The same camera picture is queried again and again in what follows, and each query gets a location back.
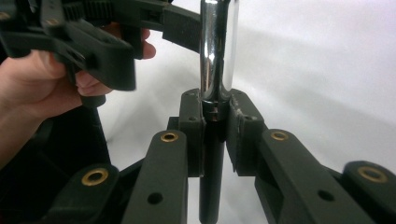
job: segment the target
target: white background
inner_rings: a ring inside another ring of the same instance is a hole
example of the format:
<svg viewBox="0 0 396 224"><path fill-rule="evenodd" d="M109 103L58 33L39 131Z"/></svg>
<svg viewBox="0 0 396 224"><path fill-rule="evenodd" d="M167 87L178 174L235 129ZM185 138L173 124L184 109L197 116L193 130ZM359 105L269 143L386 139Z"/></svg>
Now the white background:
<svg viewBox="0 0 396 224"><path fill-rule="evenodd" d="M199 12L200 0L175 0ZM246 92L269 128L294 133L341 172L366 160L396 173L396 4L375 0L241 0L233 87ZM114 91L99 108L114 164L146 154L178 115L182 92L199 88L199 55L161 39L136 62L137 90ZM265 223L253 178L225 157L219 223ZM189 223L198 221L198 180L190 180Z"/></svg>

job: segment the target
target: chrome rod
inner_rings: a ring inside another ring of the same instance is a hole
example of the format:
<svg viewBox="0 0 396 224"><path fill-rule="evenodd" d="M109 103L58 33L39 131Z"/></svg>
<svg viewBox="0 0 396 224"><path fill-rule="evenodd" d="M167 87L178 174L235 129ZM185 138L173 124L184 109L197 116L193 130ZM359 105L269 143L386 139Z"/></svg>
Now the chrome rod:
<svg viewBox="0 0 396 224"><path fill-rule="evenodd" d="M227 117L239 0L201 1L201 98L207 120Z"/></svg>

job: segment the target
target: metal pole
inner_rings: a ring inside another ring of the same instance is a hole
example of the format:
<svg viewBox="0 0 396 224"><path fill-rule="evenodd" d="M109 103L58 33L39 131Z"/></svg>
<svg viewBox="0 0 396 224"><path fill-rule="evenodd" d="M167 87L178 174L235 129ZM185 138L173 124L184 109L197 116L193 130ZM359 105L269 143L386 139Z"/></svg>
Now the metal pole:
<svg viewBox="0 0 396 224"><path fill-rule="evenodd" d="M233 82L239 0L201 1L201 101L206 120L204 176L200 181L200 221L219 218L225 128Z"/></svg>

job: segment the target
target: brass grommet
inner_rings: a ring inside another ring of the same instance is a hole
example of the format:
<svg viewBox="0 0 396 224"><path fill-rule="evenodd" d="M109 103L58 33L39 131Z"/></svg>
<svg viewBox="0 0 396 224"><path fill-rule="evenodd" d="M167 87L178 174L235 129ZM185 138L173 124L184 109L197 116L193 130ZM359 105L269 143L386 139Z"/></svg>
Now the brass grommet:
<svg viewBox="0 0 396 224"><path fill-rule="evenodd" d="M165 133L161 136L161 141L163 142L175 142L178 139L175 133Z"/></svg>
<svg viewBox="0 0 396 224"><path fill-rule="evenodd" d="M285 141L289 139L289 136L283 132L272 132L271 137L277 141Z"/></svg>
<svg viewBox="0 0 396 224"><path fill-rule="evenodd" d="M96 186L103 183L108 178L108 170L105 168L95 168L85 174L81 183L85 186Z"/></svg>
<svg viewBox="0 0 396 224"><path fill-rule="evenodd" d="M386 183L386 182L388 182L388 177L387 177L387 175L384 174L384 172L382 172L382 171L380 171L380 170L378 170L378 169L376 169L374 167L371 167L371 166L361 166L361 167L359 167L358 173L362 177L364 177L364 178L366 178L366 179L368 179L370 181L373 181L375 183Z"/></svg>

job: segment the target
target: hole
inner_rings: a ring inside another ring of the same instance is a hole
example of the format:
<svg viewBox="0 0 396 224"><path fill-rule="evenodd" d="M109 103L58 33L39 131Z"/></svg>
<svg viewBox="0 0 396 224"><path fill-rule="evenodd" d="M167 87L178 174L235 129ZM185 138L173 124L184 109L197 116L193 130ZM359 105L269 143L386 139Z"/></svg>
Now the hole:
<svg viewBox="0 0 396 224"><path fill-rule="evenodd" d="M178 139L177 134L175 133L165 133L161 136L161 140L163 142L174 142Z"/></svg>
<svg viewBox="0 0 396 224"><path fill-rule="evenodd" d="M327 202L333 202L334 201L334 196L332 196L332 194L330 194L328 191L326 190L320 190L318 191L318 196L323 199L324 201Z"/></svg>
<svg viewBox="0 0 396 224"><path fill-rule="evenodd" d="M277 141L284 141L289 138L289 136L286 133L282 133L282 132L273 132L271 133L271 137Z"/></svg>
<svg viewBox="0 0 396 224"><path fill-rule="evenodd" d="M372 171L372 170L366 170L366 171L364 171L364 173L365 173L366 175L370 176L371 178L374 178L374 179L379 179L379 178L381 178L381 175L380 175L379 173L376 173L376 172L374 172L374 171Z"/></svg>
<svg viewBox="0 0 396 224"><path fill-rule="evenodd" d="M102 173L93 173L90 176L88 176L88 180L90 181L97 181L100 178L102 178L103 174Z"/></svg>
<svg viewBox="0 0 396 224"><path fill-rule="evenodd" d="M148 203L158 204L163 201L163 196L161 193L152 193L148 196Z"/></svg>

